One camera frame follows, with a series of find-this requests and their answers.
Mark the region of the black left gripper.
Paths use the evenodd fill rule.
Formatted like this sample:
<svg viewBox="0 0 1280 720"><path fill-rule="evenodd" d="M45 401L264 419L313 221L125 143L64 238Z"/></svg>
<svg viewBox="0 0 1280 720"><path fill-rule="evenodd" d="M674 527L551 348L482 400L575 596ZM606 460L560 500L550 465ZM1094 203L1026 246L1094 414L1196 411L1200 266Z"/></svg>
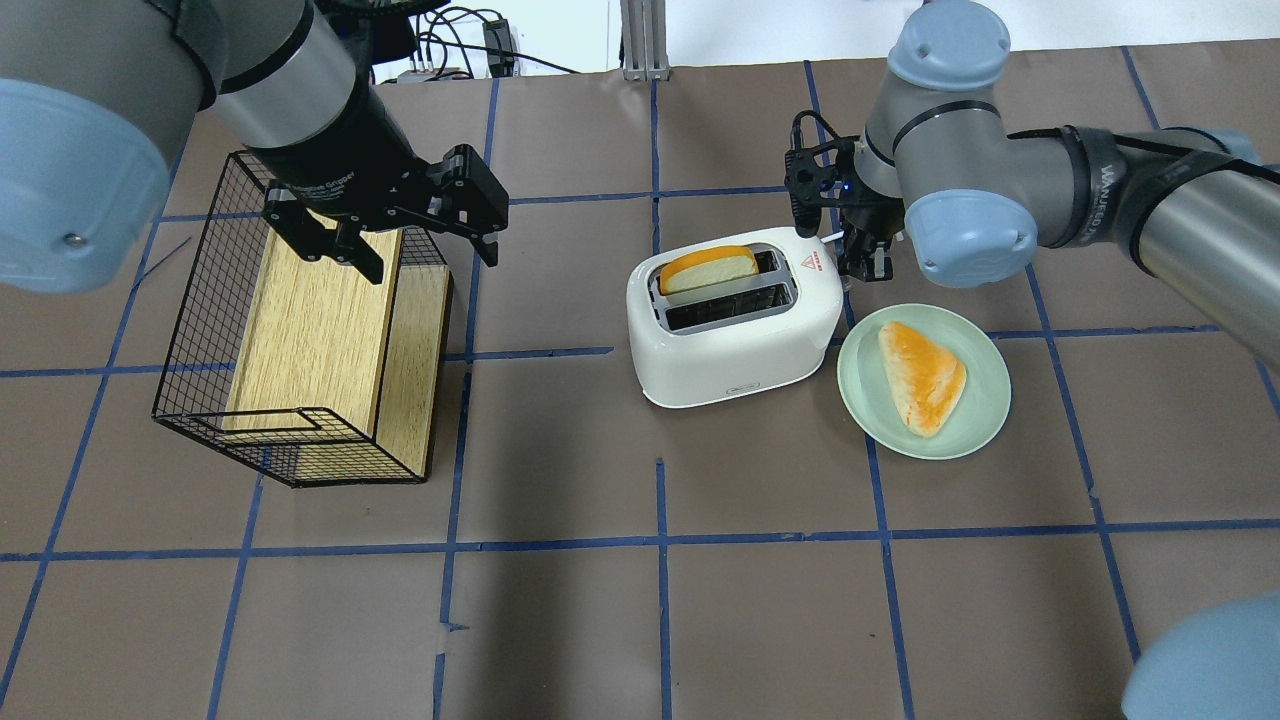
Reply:
<svg viewBox="0 0 1280 720"><path fill-rule="evenodd" d="M439 161L416 158L366 82L353 85L342 111L315 136L247 149L283 184L265 191L262 219L303 261L330 258L381 284L384 261L362 231L407 225L467 240L485 266L499 261L495 234L509 225L509 195L480 152L460 143Z"/></svg>

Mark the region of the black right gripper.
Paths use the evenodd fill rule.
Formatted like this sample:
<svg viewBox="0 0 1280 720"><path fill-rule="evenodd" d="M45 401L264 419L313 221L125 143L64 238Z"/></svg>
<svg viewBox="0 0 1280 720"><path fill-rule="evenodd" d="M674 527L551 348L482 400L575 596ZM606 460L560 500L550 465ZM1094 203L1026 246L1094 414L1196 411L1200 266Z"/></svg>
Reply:
<svg viewBox="0 0 1280 720"><path fill-rule="evenodd" d="M905 206L863 179L855 156L864 146L858 135L837 135L822 114L799 111L783 154L783 182L799 236L817 236L822 211L838 210L844 250L837 261L850 263L854 279L886 282L893 279L890 251L904 229Z"/></svg>

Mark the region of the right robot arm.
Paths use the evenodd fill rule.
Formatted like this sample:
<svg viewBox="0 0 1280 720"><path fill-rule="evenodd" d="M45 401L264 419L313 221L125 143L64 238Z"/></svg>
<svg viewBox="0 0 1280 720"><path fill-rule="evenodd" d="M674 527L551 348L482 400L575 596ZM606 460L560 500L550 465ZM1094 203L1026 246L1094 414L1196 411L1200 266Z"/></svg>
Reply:
<svg viewBox="0 0 1280 720"><path fill-rule="evenodd" d="M867 119L801 82L783 159L845 311L936 304L1011 374L1004 433L929 466L855 438L909 719L1277 716L1277 172L1165 129L1160 54L1014 56L974 1L908 9Z"/></svg>

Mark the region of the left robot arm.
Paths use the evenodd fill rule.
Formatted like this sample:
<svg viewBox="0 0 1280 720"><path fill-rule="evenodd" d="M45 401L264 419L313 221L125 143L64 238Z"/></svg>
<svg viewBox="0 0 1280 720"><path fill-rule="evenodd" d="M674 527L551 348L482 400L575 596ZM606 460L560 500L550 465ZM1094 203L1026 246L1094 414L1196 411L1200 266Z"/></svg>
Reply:
<svg viewBox="0 0 1280 720"><path fill-rule="evenodd" d="M509 196L480 154L417 158L372 91L371 23L434 1L5 1L3 283L106 284L163 209L196 115L212 109L273 176L262 219L305 261L369 282L367 232L466 238L489 266Z"/></svg>

